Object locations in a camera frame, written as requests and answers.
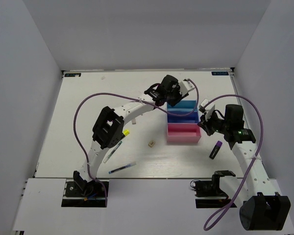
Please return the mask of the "yellow cap black highlighter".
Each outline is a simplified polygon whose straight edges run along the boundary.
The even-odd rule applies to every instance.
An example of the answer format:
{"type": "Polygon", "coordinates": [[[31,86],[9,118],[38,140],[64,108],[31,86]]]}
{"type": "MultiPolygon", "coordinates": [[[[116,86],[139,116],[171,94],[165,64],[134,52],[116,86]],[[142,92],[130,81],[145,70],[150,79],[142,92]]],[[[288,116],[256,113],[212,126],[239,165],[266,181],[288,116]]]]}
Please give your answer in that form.
{"type": "Polygon", "coordinates": [[[129,130],[124,130],[124,131],[123,131],[123,134],[124,134],[125,136],[129,135],[129,133],[130,133],[129,130]]]}

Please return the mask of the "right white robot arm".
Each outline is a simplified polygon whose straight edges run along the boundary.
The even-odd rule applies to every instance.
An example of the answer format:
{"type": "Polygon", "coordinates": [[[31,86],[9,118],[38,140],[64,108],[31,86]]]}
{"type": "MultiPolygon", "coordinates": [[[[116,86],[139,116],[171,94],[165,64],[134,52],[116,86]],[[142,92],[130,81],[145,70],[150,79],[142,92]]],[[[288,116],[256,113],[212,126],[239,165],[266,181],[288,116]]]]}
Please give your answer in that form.
{"type": "Polygon", "coordinates": [[[200,107],[202,116],[198,123],[207,135],[220,133],[238,160],[243,179],[238,181],[229,171],[219,171],[213,176],[212,191],[217,195],[227,193],[231,201],[219,211],[224,215],[232,204],[240,208],[239,217],[247,231],[280,231],[287,219],[291,203],[271,183],[258,156],[256,138],[244,127],[241,105],[229,104],[223,117],[218,117],[214,103],[204,100],[200,107]]]}

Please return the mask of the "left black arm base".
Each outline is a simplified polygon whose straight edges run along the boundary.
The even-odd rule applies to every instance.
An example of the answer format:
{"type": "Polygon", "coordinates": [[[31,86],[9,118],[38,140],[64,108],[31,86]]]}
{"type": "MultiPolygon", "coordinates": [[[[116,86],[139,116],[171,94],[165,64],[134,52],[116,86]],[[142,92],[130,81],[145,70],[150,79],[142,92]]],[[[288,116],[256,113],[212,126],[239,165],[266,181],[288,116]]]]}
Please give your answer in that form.
{"type": "Polygon", "coordinates": [[[74,181],[67,181],[61,207],[106,208],[104,187],[100,183],[92,181],[86,192],[82,192],[74,181]]]}

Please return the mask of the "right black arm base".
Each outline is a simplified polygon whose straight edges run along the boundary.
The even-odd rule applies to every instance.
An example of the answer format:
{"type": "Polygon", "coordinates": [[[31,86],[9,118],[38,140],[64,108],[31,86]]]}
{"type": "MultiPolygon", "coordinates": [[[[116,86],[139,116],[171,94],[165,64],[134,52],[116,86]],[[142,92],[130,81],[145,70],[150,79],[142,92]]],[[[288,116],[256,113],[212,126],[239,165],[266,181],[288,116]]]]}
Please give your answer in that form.
{"type": "Polygon", "coordinates": [[[190,182],[190,187],[195,191],[197,209],[220,209],[226,206],[231,199],[220,188],[220,178],[236,175],[230,170],[215,171],[211,180],[195,179],[190,182]]]}

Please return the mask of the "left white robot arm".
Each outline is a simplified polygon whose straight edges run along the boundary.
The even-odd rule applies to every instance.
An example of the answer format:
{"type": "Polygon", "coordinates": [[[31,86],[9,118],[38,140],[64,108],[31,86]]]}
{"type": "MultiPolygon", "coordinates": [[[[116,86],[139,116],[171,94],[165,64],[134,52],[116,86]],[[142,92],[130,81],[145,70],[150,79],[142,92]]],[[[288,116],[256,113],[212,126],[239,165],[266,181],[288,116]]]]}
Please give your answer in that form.
{"type": "Polygon", "coordinates": [[[160,84],[151,85],[139,98],[129,98],[129,102],[117,108],[104,107],[94,126],[90,151],[85,151],[85,163],[82,169],[74,171],[73,180],[82,195],[93,192],[98,168],[110,148],[116,146],[124,137],[124,126],[164,103],[175,106],[194,89],[189,79],[178,81],[166,75],[160,84]]]}

